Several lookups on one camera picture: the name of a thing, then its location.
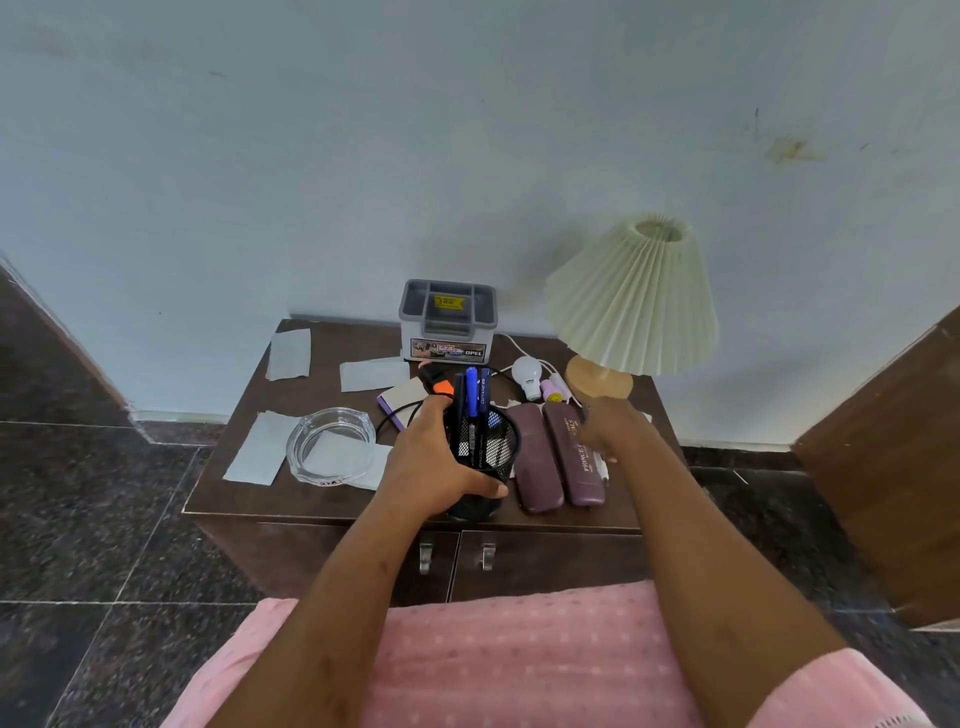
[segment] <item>hand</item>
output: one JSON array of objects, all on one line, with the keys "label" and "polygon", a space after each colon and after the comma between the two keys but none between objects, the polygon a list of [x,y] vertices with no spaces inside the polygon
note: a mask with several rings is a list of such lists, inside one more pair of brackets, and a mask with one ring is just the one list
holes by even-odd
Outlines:
[{"label": "hand", "polygon": [[413,508],[425,520],[442,513],[461,496],[504,497],[507,486],[499,480],[460,465],[444,433],[444,410],[449,397],[430,396],[420,413],[396,438],[377,489],[382,502]]},{"label": "hand", "polygon": [[643,413],[626,400],[599,397],[585,405],[587,422],[580,430],[580,441],[605,459],[615,458],[644,437],[659,437]]}]

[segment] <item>pen holder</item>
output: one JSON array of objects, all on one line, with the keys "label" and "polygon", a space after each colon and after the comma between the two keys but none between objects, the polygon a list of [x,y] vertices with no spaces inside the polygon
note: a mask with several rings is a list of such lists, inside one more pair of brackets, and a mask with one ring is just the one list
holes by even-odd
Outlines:
[{"label": "pen holder", "polygon": [[[455,422],[456,415],[453,410],[453,407],[448,407],[444,412],[446,440],[450,441],[454,427],[460,428],[460,447],[454,456],[461,465],[472,467],[469,459],[469,421],[465,417],[459,423]],[[487,416],[487,445],[484,448],[482,465],[474,469],[506,483],[514,467],[516,454],[520,452],[520,432],[513,420],[498,407],[492,406]],[[484,521],[500,507],[500,500],[501,498],[463,496],[446,513],[457,521]]]}]

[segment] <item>forearm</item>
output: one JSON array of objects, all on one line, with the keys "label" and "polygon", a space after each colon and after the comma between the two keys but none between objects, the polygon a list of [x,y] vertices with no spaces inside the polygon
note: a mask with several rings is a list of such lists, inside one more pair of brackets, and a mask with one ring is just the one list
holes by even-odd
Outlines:
[{"label": "forearm", "polygon": [[357,725],[396,575],[421,522],[375,497],[209,725]]},{"label": "forearm", "polygon": [[616,455],[687,684],[710,728],[742,728],[794,671],[845,644],[660,438],[625,438]]}]

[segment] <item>round wooden lamp base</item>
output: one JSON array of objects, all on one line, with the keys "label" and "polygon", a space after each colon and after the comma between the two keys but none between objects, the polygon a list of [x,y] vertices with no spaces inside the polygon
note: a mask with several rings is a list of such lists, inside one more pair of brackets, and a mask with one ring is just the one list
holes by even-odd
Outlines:
[{"label": "round wooden lamp base", "polygon": [[566,385],[580,401],[597,397],[613,397],[625,400],[634,389],[634,378],[623,372],[601,367],[587,361],[579,354],[566,365]]}]

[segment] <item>pen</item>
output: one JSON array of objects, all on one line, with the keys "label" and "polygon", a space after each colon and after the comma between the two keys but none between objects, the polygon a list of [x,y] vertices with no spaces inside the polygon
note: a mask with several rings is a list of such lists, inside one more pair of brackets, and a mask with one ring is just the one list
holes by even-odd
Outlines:
[{"label": "pen", "polygon": [[455,458],[460,457],[460,430],[464,420],[464,376],[453,378],[453,426],[450,428],[450,451]]},{"label": "pen", "polygon": [[487,431],[490,428],[490,369],[480,370],[480,394],[477,402],[477,447],[473,467],[480,469],[487,458]]},{"label": "pen", "polygon": [[468,454],[469,463],[473,463],[476,457],[476,430],[477,430],[477,368],[467,367],[467,418],[469,422],[468,429]]}]

